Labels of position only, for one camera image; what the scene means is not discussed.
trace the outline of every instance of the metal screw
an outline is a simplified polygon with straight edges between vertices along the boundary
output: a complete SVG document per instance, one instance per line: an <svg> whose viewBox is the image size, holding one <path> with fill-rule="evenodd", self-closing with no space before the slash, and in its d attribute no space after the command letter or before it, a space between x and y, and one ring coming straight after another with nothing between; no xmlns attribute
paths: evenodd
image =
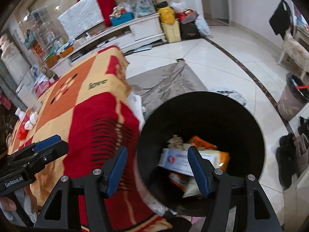
<svg viewBox="0 0 309 232"><path fill-rule="evenodd" d="M222 171L222 169L220 169L220 168L216 168L216 169L214 170L214 173L217 174L217 175L221 175L221 174L223 174L223 171Z"/></svg>
<svg viewBox="0 0 309 232"><path fill-rule="evenodd" d="M249 175L248 175L248 179L249 179L250 181L254 181L254 180L255 180L255 176L254 176L253 174L249 174Z"/></svg>
<svg viewBox="0 0 309 232"><path fill-rule="evenodd" d="M66 182L68 179L69 179L69 177L67 177L67 176L65 175L65 176L62 176L60 180L61 180L62 182Z"/></svg>
<svg viewBox="0 0 309 232"><path fill-rule="evenodd" d="M93 170L92 173L93 173L94 175L99 175L99 174L102 173L102 170L101 170L101 169L95 169L95 170Z"/></svg>

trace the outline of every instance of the black tile strip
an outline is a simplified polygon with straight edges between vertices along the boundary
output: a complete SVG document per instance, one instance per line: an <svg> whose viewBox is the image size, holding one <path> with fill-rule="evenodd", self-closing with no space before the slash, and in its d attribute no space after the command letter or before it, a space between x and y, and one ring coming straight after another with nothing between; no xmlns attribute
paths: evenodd
<svg viewBox="0 0 309 232"><path fill-rule="evenodd" d="M280 116L284 126L286 127L288 133L293 133L293 130L291 128L291 125L287 120L285 120L278 111L278 106L276 100L273 98L273 96L270 94L270 92L265 88L265 86L261 83L260 80L246 67L244 64L242 64L236 57L234 57L231 53L223 49L220 45L216 44L214 41L210 40L209 38L204 38L206 41L208 41L210 44L212 44L214 47L219 49L221 52L223 52L225 55L227 55L231 60L233 60L245 73L248 74L248 76L256 83L256 85L262 90L262 92L265 94L265 96L268 98L272 106L277 111L278 115Z"/></svg>

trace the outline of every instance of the wastebasket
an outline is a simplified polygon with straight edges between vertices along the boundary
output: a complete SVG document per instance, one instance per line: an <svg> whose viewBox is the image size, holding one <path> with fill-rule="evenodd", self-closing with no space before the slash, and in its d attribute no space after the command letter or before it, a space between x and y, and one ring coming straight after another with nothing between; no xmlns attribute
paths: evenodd
<svg viewBox="0 0 309 232"><path fill-rule="evenodd" d="M286 75L286 86L278 101L278 111L287 121L290 121L309 101L308 89L296 89L305 85L300 78L292 73Z"/></svg>
<svg viewBox="0 0 309 232"><path fill-rule="evenodd" d="M166 207L184 215L205 217L210 201L182 198L183 192L158 167L162 149L173 135L184 142L197 135L231 156L227 173L259 178L264 164L264 140L254 117L224 95L196 91L182 94L158 107L146 121L137 148L137 166L149 192Z"/></svg>

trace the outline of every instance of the red and orange tablecloth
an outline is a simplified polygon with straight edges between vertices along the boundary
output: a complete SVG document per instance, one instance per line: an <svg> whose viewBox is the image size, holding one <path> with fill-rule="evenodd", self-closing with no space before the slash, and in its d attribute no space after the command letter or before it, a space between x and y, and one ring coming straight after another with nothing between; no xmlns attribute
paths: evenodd
<svg viewBox="0 0 309 232"><path fill-rule="evenodd" d="M43 206L61 176L85 176L113 157L119 145L125 145L128 160L123 177L116 194L105 201L112 227L158 231L156 224L162 227L164 221L143 203L135 186L133 159L139 122L127 103L131 91L126 82L127 65L120 49L111 46L69 70L39 98L38 122L24 141L16 138L17 123L9 154L56 134L68 142L68 154L48 164L31 185L38 205ZM87 231L84 198L79 203L81 224Z"/></svg>

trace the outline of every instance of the gray shoe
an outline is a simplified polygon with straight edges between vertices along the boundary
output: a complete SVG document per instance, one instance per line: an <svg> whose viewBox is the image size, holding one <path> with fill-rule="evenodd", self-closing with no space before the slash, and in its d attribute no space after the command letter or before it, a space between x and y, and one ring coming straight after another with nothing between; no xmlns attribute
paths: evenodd
<svg viewBox="0 0 309 232"><path fill-rule="evenodd" d="M300 135L295 140L296 147L296 165L297 165L297 173L300 176L303 171L308 167L309 158L308 158L308 150L309 141L305 134Z"/></svg>

